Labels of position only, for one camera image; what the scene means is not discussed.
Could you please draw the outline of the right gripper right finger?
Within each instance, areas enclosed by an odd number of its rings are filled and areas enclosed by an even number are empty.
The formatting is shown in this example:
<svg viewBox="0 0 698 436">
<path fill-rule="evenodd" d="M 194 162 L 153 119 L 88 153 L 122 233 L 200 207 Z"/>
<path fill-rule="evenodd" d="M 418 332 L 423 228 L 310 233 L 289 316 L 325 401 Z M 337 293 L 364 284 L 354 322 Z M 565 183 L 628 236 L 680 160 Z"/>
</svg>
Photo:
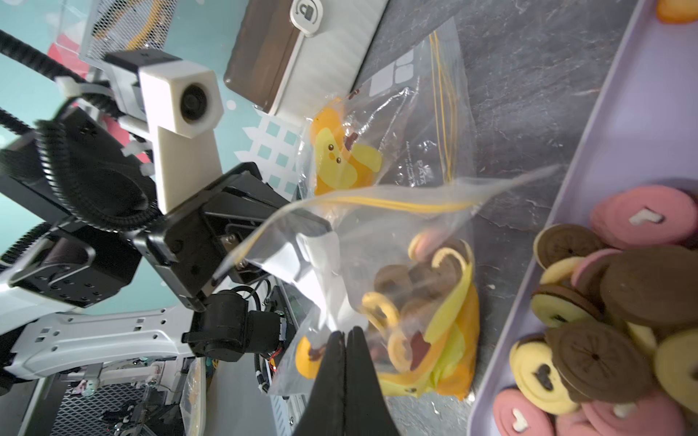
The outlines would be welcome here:
<svg viewBox="0 0 698 436">
<path fill-rule="evenodd" d="M 345 434 L 399 435 L 385 404 L 364 330 L 349 332 L 345 341 Z"/>
</svg>

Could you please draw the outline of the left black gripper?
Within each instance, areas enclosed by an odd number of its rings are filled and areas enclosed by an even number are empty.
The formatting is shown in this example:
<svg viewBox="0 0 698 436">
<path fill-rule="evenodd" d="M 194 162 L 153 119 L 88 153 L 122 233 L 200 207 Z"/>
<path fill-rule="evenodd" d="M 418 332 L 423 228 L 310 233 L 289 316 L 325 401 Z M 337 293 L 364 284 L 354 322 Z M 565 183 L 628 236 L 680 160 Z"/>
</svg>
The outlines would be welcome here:
<svg viewBox="0 0 698 436">
<path fill-rule="evenodd" d="M 288 204 L 256 163 L 240 163 L 135 234 L 132 243 L 187 309 L 203 312 L 223 281 L 214 272 L 225 256 Z"/>
</svg>

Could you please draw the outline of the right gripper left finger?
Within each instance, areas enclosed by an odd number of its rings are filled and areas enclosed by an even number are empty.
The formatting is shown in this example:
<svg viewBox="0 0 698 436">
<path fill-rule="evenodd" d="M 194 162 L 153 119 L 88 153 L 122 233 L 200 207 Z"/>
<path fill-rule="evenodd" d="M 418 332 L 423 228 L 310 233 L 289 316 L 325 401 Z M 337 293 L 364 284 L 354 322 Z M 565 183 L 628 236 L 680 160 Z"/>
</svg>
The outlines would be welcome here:
<svg viewBox="0 0 698 436">
<path fill-rule="evenodd" d="M 345 434 L 345 337 L 333 332 L 294 436 Z"/>
</svg>

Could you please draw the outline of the ziploc bag with cookies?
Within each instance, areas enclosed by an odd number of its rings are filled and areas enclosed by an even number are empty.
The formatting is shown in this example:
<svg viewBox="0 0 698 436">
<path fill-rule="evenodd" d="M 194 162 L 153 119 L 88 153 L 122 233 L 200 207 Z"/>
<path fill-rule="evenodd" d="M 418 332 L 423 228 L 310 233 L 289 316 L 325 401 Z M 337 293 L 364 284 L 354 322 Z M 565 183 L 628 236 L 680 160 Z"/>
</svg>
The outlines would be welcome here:
<svg viewBox="0 0 698 436">
<path fill-rule="evenodd" d="M 468 223 L 494 197 L 555 174 L 459 178 L 436 187 L 374 185 L 289 203 L 214 272 L 241 263 L 292 285 L 312 303 L 276 368 L 270 394 L 309 392 L 333 332 L 358 328 L 387 396 L 419 396 L 474 365 L 479 334 Z"/>
<path fill-rule="evenodd" d="M 296 159 L 299 196 L 449 185 L 474 175 L 475 148 L 463 52 L 449 19 L 305 120 Z"/>
</svg>

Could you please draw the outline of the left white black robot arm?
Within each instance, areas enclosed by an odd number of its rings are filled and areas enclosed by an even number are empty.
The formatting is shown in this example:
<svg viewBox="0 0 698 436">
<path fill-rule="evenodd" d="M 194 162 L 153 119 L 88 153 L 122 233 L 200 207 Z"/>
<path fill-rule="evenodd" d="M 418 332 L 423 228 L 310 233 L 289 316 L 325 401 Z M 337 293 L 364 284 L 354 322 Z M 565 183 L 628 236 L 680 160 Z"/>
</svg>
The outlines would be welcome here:
<svg viewBox="0 0 698 436">
<path fill-rule="evenodd" d="M 285 356 L 289 318 L 251 310 L 270 278 L 224 267 L 285 199 L 255 163 L 221 167 L 216 74 L 156 49 L 112 52 L 89 82 L 10 34 L 4 56 L 77 92 L 1 152 L 1 191 L 41 223 L 1 257 L 1 390 L 137 358 Z"/>
</svg>

